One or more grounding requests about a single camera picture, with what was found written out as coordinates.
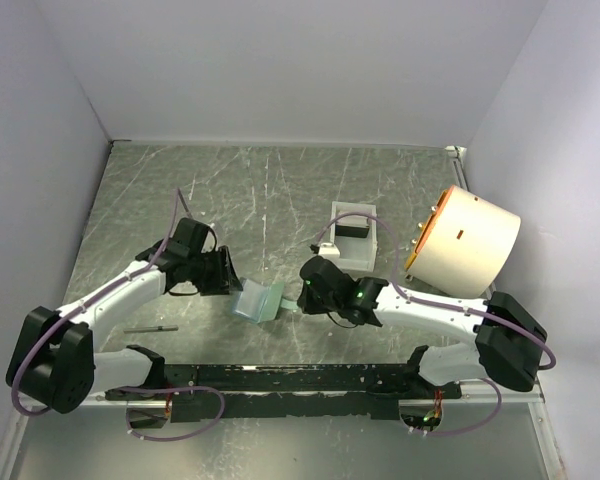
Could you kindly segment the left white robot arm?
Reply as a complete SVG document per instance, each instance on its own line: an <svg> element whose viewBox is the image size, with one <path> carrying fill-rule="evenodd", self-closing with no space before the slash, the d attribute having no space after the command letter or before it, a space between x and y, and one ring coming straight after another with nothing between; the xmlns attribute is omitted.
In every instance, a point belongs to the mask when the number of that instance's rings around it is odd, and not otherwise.
<svg viewBox="0 0 600 480"><path fill-rule="evenodd" d="M167 386L164 358L141 346L102 352L113 328L181 283L200 296L229 295L242 284L229 250L149 248L99 290L56 310L38 307L23 322L6 374L13 406L26 395L46 411L69 413L90 394L137 392L153 399Z"/></svg>

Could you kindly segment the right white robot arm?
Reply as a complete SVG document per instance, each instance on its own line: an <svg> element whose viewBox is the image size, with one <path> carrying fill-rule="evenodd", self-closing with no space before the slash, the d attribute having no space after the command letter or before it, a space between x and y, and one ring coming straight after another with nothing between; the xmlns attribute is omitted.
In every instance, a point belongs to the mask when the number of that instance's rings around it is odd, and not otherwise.
<svg viewBox="0 0 600 480"><path fill-rule="evenodd" d="M472 379L529 392L548 353L546 330L504 292L488 299L424 294L381 278L354 279L321 256L308 260L299 275L298 306L307 315L336 314L353 326L410 327L453 340L451 346L414 350L404 384L415 397Z"/></svg>

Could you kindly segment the green card holder wallet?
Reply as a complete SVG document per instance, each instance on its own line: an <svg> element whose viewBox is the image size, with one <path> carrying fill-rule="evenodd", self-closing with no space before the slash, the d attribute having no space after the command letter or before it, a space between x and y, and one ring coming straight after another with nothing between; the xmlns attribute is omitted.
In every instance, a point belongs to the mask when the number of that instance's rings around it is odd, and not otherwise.
<svg viewBox="0 0 600 480"><path fill-rule="evenodd" d="M294 300L284 296L283 282L270 285L260 284L252 279L241 278L242 290L234 294L231 313L254 324L273 321L281 309L298 310Z"/></svg>

